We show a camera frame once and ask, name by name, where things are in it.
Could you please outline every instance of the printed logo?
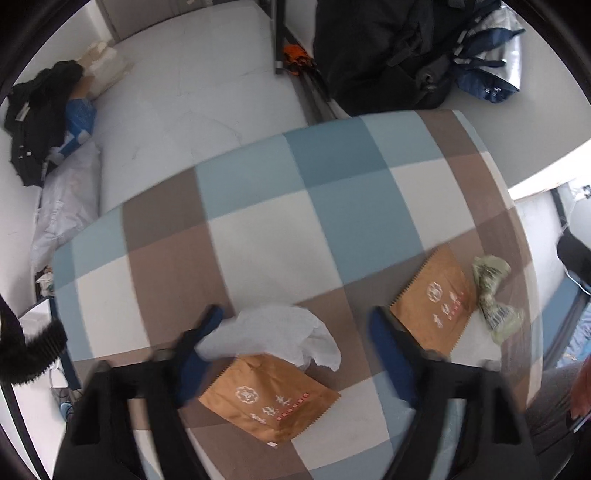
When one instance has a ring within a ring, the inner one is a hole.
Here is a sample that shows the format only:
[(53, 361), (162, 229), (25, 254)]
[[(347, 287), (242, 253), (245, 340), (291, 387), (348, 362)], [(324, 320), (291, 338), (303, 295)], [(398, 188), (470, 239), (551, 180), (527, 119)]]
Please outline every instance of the printed logo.
[(434, 303), (437, 303), (443, 297), (443, 289), (439, 283), (432, 282), (427, 287), (427, 297)]
[(263, 407), (262, 412), (265, 415), (269, 415), (270, 417), (272, 417), (274, 415), (277, 415), (279, 413), (279, 410), (276, 410), (273, 407)]
[(259, 399), (259, 394), (251, 387), (238, 387), (236, 396), (238, 400), (244, 403), (256, 403)]
[(291, 401), (290, 398), (288, 398), (286, 400), (285, 397), (281, 397), (279, 395), (275, 395), (275, 400), (277, 401), (277, 403), (280, 403), (283, 407), (285, 407), (286, 405), (289, 405), (290, 401)]
[(257, 415), (256, 413), (251, 413), (251, 417), (256, 420), (258, 423), (267, 423), (267, 421), (265, 419), (260, 418), (259, 415)]

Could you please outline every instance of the checkered blanket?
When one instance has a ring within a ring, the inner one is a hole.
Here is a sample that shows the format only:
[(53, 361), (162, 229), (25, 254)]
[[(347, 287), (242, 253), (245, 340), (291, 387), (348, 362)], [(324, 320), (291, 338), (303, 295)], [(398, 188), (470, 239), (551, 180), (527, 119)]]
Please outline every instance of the checkered blanket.
[[(336, 373), (314, 366), (307, 372), (342, 395), (323, 417), (277, 449), (196, 399), (181, 412), (185, 425), (213, 479), (379, 479), (412, 413), (368, 340), (366, 314), (390, 304), (446, 242), (470, 279), (472, 260), (483, 254), (513, 269), (497, 298), (524, 309), (521, 330), (501, 350), (475, 312), (452, 360), (502, 359), (525, 407), (542, 370), (531, 254), (495, 163), (453, 111), (316, 125), (181, 172), (57, 251), (57, 305), (82, 379), (100, 359), (144, 360), (193, 327), (211, 303), (228, 316), (265, 303), (308, 308), (343, 358)], [(223, 367), (212, 364), (204, 385)], [(132, 411), (145, 467), (158, 478), (139, 400)], [(458, 418), (450, 403), (434, 478), (449, 465)]]

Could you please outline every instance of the blue fabric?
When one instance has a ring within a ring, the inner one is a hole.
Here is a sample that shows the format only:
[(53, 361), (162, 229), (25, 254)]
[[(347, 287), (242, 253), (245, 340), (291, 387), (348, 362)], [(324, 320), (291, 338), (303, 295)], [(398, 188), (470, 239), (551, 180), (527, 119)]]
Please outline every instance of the blue fabric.
[(68, 335), (68, 351), (73, 362), (94, 358), (82, 320), (76, 282), (56, 290), (57, 314)]
[(379, 309), (369, 314), (369, 336), (398, 397), (410, 405), (418, 400), (413, 369), (390, 334)]
[(195, 169), (208, 220), (305, 189), (282, 135), (205, 161)]
[(417, 112), (378, 113), (363, 121), (388, 167), (444, 158)]
[[(201, 325), (197, 327), (199, 335), (195, 345), (219, 327), (222, 319), (223, 310), (221, 308), (215, 308), (209, 317), (203, 319)], [(180, 384), (176, 391), (179, 405), (184, 405), (197, 394), (209, 364), (210, 362), (199, 357), (194, 349), (191, 350), (189, 358), (187, 358), (180, 372)]]
[(90, 138), (95, 129), (96, 108), (86, 98), (76, 98), (66, 104), (66, 142), (57, 152), (66, 158)]
[(569, 345), (563, 357), (558, 361), (558, 367), (564, 367), (576, 361), (585, 360), (591, 353), (591, 304), (587, 306), (574, 329)]
[(554, 295), (552, 295), (548, 305), (544, 308), (542, 312), (544, 352), (548, 351), (556, 335), (558, 335), (558, 330), (573, 305), (578, 289), (578, 286), (571, 279), (565, 277)]
[(117, 207), (86, 227), (72, 240), (76, 278), (127, 254), (122, 209)]
[(359, 480), (382, 478), (392, 463), (394, 450), (383, 442), (357, 455), (310, 471), (314, 480)]
[(504, 102), (519, 91), (503, 79), (479, 69), (456, 69), (456, 83), (461, 90), (491, 103)]
[(360, 118), (294, 130), (285, 137), (308, 189), (387, 168)]
[(468, 37), (463, 42), (464, 48), (458, 55), (461, 59), (471, 59), (484, 51), (491, 51), (507, 43), (513, 37), (525, 32), (525, 28), (520, 30), (508, 30), (506, 28), (487, 28)]
[(334, 181), (308, 192), (343, 284), (423, 252), (389, 170)]
[(53, 267), (53, 288), (58, 290), (76, 279), (72, 243), (68, 242), (58, 248), (51, 261)]

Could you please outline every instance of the white tissue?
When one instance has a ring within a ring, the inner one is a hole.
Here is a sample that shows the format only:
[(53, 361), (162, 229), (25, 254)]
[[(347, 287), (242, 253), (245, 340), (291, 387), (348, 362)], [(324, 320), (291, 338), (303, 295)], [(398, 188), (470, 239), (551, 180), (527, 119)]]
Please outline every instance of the white tissue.
[(268, 353), (299, 368), (310, 361), (336, 372), (340, 350), (326, 325), (308, 310), (269, 305), (224, 320), (195, 347), (205, 360)]

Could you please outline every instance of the black bag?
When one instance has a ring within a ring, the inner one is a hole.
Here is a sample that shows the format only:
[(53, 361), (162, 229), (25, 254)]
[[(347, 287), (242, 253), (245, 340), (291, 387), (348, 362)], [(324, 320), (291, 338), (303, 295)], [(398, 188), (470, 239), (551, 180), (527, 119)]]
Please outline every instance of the black bag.
[(500, 0), (318, 0), (314, 59), (349, 115), (440, 106), (460, 36)]

